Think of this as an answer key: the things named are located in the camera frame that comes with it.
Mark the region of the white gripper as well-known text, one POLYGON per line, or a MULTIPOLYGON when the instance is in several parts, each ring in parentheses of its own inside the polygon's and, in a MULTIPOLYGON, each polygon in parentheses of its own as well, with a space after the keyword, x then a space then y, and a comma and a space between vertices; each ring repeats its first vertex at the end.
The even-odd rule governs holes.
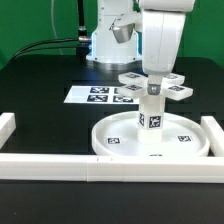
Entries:
POLYGON ((148 76, 147 92, 159 95, 162 77, 174 66, 186 13, 195 0, 139 0, 142 10, 142 69, 148 76))

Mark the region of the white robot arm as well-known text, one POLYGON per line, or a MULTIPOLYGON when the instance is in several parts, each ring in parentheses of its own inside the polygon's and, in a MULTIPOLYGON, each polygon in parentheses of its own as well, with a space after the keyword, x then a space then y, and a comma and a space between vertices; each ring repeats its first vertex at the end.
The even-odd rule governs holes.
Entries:
POLYGON ((186 14, 195 0, 97 0, 98 25, 87 61, 109 70, 140 61, 147 91, 158 95, 176 60, 186 14))

